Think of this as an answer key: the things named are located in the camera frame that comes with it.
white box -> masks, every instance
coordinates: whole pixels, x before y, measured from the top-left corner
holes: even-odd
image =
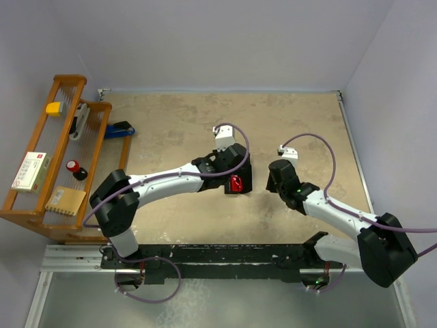
[[[11,189],[19,193],[39,193],[47,176],[51,157],[45,152],[27,152]]]

black base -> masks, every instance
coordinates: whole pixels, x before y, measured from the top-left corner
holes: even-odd
[[[316,234],[304,244],[274,245],[140,245],[141,257],[160,256],[173,261],[186,279],[278,279],[301,282],[301,269],[324,269],[325,261],[313,251],[313,244],[325,233]],[[120,262],[112,248],[104,249],[102,269],[139,269],[139,263]],[[331,262],[340,269],[341,264]],[[150,261],[145,265],[144,284],[164,284],[177,278],[166,262]]]

gray wall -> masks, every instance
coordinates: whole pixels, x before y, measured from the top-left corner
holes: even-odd
[[[393,3],[51,1],[98,87],[214,91],[343,89]]]
[[[0,204],[31,136],[55,74],[85,74],[88,99],[96,86],[54,11],[44,1],[0,5]],[[23,327],[48,240],[0,219],[0,318]]]
[[[378,214],[437,227],[437,2],[396,0],[348,83],[346,113]],[[418,251],[434,235],[410,234]],[[405,274],[421,327],[437,327],[437,251]]]

cable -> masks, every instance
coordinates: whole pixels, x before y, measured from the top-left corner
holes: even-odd
[[[325,289],[321,289],[321,290],[314,290],[315,292],[319,293],[319,292],[327,292],[328,290],[330,290],[331,288],[334,288],[341,280],[341,278],[343,278],[344,273],[346,272],[346,268],[348,266],[346,264],[343,265],[343,268],[340,272],[340,275],[337,277],[337,279],[328,287],[326,287]]]
[[[161,258],[160,256],[154,256],[154,257],[151,257],[151,258],[142,258],[142,259],[139,259],[139,260],[127,260],[125,258],[122,258],[118,254],[118,252],[115,249],[115,247],[113,247],[113,251],[114,251],[115,255],[119,258],[119,260],[122,261],[122,262],[126,262],[126,263],[139,263],[139,262],[148,262],[148,261],[153,261],[153,260],[160,260],[160,261],[163,261],[163,262],[166,262],[166,263],[170,264],[173,268],[175,268],[176,273],[178,274],[178,285],[176,286],[176,289],[174,290],[174,292],[172,292],[169,296],[165,297],[164,299],[158,299],[158,300],[144,299],[142,297],[138,297],[138,296],[135,296],[135,295],[132,295],[132,294],[126,292],[118,284],[118,282],[117,282],[117,274],[114,275],[114,283],[115,283],[115,287],[117,288],[115,290],[116,292],[118,291],[118,292],[122,293],[124,296],[130,297],[131,299],[134,299],[136,301],[140,301],[140,302],[143,302],[143,303],[149,303],[149,304],[164,303],[164,302],[167,302],[168,300],[170,300],[170,299],[172,299],[172,298],[174,298],[176,296],[176,294],[178,293],[178,291],[180,289],[180,286],[182,285],[182,274],[181,274],[178,266],[174,262],[170,261],[168,258]]]
[[[357,219],[363,220],[364,222],[367,222],[368,224],[371,224],[371,225],[376,226],[376,227],[378,227],[380,229],[383,229],[383,230],[389,230],[389,231],[394,231],[394,232],[407,232],[407,233],[415,233],[415,234],[431,234],[431,233],[436,233],[437,232],[437,228],[396,228],[396,227],[388,227],[386,225],[382,225],[382,224],[380,224],[378,222],[372,221],[371,219],[368,219],[368,218],[366,218],[364,216],[360,216],[359,214],[354,213],[351,210],[348,210],[347,208],[341,207],[340,205],[337,205],[336,203],[331,201],[329,196],[328,196],[328,189],[332,185],[332,183],[334,182],[335,173],[337,171],[337,162],[335,160],[334,150],[330,146],[330,144],[325,140],[325,138],[323,138],[323,137],[321,137],[319,135],[316,135],[315,133],[301,133],[299,135],[295,135],[291,139],[288,139],[283,144],[283,147],[286,147],[286,145],[288,145],[293,140],[298,139],[300,137],[304,137],[304,136],[315,137],[315,138],[323,141],[323,143],[326,145],[326,147],[328,147],[330,155],[333,158],[333,172],[332,172],[332,174],[330,176],[328,184],[326,185],[326,187],[323,190],[323,195],[324,195],[326,201],[333,208],[336,208],[337,210],[340,210],[343,213],[352,215],[353,217],[356,217]],[[437,248],[437,243],[432,245],[431,247],[428,247],[424,251],[420,252],[418,254],[418,257],[424,256],[425,254],[428,254],[430,251],[434,250],[435,248]]]
[[[247,139],[247,136],[244,134],[243,130],[232,123],[221,123],[221,124],[217,125],[216,128],[220,128],[221,126],[224,126],[224,125],[230,125],[234,129],[236,129],[243,136],[244,142],[246,143],[246,152],[244,153],[243,159],[241,160],[241,162],[239,162],[239,164],[237,166],[235,166],[232,169],[228,169],[227,171],[219,172],[219,173],[195,173],[195,172],[165,173],[165,174],[160,174],[158,176],[152,176],[150,178],[146,178],[146,179],[144,179],[142,181],[138,181],[136,183],[132,183],[124,188],[121,188],[120,190],[117,190],[112,195],[106,197],[101,203],[99,203],[95,208],[93,208],[92,211],[90,213],[88,213],[86,218],[84,218],[84,220],[82,221],[82,226],[85,228],[99,228],[100,226],[98,224],[87,224],[88,220],[91,219],[91,217],[98,210],[100,210],[100,208],[102,208],[102,206],[105,205],[107,202],[109,202],[113,198],[117,197],[118,195],[124,193],[125,191],[128,191],[134,187],[138,187],[139,185],[144,185],[145,183],[149,183],[149,182],[154,181],[154,180],[158,180],[158,179],[162,179],[162,178],[169,178],[172,176],[199,176],[201,178],[214,178],[214,177],[219,177],[219,176],[226,176],[226,175],[231,174],[231,173],[237,171],[238,169],[240,169],[244,165],[244,163],[246,163],[246,160],[249,157],[249,140]]]

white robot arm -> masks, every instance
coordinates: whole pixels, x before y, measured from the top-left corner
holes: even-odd
[[[385,226],[401,228],[391,214],[379,217],[363,213],[326,196],[319,187],[300,182],[296,174],[298,153],[293,148],[279,146],[281,159],[269,165],[267,190],[278,193],[287,206],[303,215],[320,219],[350,237],[338,238],[326,234],[314,245],[320,259],[348,264],[363,269],[367,276],[380,286],[390,286],[407,268],[417,261],[417,253],[404,232],[382,230],[367,220]],[[346,209],[347,214],[329,202]]]
[[[222,185],[225,186],[225,193],[252,191],[249,156],[237,171],[225,173],[239,165],[246,153],[246,148],[235,142],[234,129],[224,125],[213,131],[216,149],[207,156],[154,174],[127,176],[122,169],[115,170],[90,197],[89,203],[96,209],[103,235],[109,238],[121,257],[135,256],[138,251],[137,240],[130,228],[138,208],[172,195],[196,193]],[[123,188],[126,191],[121,197],[107,200]]]

